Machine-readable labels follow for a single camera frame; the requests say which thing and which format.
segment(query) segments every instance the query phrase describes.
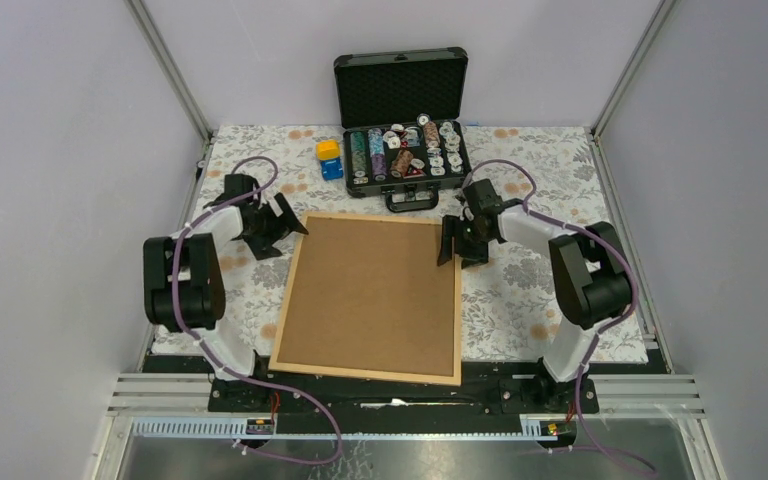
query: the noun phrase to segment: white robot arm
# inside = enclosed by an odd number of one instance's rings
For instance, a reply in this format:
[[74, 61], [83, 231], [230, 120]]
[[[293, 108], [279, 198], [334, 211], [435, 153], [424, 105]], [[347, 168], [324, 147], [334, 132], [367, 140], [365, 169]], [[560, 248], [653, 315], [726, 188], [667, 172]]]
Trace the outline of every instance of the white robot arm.
[[[225, 191], [214, 204], [238, 197], [257, 188], [257, 181], [244, 174], [225, 177]], [[259, 196], [231, 208], [224, 208], [201, 223], [184, 240], [178, 273], [178, 298], [186, 326], [197, 332], [216, 358], [232, 370], [251, 376], [255, 351], [236, 334], [230, 323], [220, 321], [225, 315], [225, 286], [217, 252], [229, 242], [244, 240], [255, 258], [281, 256], [272, 246], [291, 232], [307, 234], [282, 194], [274, 197], [276, 209]], [[150, 238], [143, 244], [143, 288], [145, 311], [149, 321], [171, 332], [181, 329], [172, 306], [172, 251], [181, 232], [168, 237]], [[235, 380], [225, 369], [213, 364], [220, 380]]]
[[[516, 242], [548, 257], [561, 325], [546, 355], [540, 360], [538, 377], [547, 384], [547, 395], [560, 385], [574, 382], [596, 332], [619, 316], [631, 302], [631, 284], [621, 265], [598, 244], [582, 234], [572, 234], [529, 215], [521, 200], [502, 201], [489, 180], [464, 188], [461, 217], [446, 216], [438, 264], [452, 258], [452, 248], [463, 258], [463, 267], [488, 261], [489, 242]], [[599, 222], [587, 227], [622, 254], [614, 228]]]

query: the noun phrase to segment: yellow block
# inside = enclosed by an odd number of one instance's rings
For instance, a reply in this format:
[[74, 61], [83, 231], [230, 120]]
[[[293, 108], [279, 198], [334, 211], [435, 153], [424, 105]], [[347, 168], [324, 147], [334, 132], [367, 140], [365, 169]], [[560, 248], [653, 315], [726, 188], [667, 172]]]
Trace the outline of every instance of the yellow block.
[[337, 140], [325, 140], [316, 144], [316, 158], [331, 160], [340, 156], [340, 144]]

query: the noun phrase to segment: open case lid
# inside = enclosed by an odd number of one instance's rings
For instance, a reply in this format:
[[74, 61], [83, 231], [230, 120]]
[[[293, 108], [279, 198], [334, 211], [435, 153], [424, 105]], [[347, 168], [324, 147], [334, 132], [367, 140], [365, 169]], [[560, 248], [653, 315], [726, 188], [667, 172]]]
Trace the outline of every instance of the open case lid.
[[338, 57], [334, 75], [343, 128], [413, 123], [420, 113], [458, 118], [466, 64], [460, 47]]

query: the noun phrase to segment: cork board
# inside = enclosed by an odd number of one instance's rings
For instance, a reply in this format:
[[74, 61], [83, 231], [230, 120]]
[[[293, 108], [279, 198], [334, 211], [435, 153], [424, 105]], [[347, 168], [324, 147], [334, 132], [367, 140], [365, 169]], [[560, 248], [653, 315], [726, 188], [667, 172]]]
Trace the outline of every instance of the cork board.
[[460, 261], [437, 266], [440, 221], [302, 221], [269, 368], [460, 385]]

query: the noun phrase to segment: gray wall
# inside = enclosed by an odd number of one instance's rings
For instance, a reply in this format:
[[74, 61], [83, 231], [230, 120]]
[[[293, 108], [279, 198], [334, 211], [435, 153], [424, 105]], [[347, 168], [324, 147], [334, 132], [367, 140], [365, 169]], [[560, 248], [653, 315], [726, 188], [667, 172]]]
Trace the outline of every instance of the gray wall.
[[604, 136], [673, 359], [768, 478], [768, 2], [682, 2]]
[[0, 2], [0, 478], [79, 478], [199, 141], [124, 2]]
[[459, 45], [461, 118], [590, 125], [658, 0], [149, 0], [213, 124], [338, 124], [334, 58]]

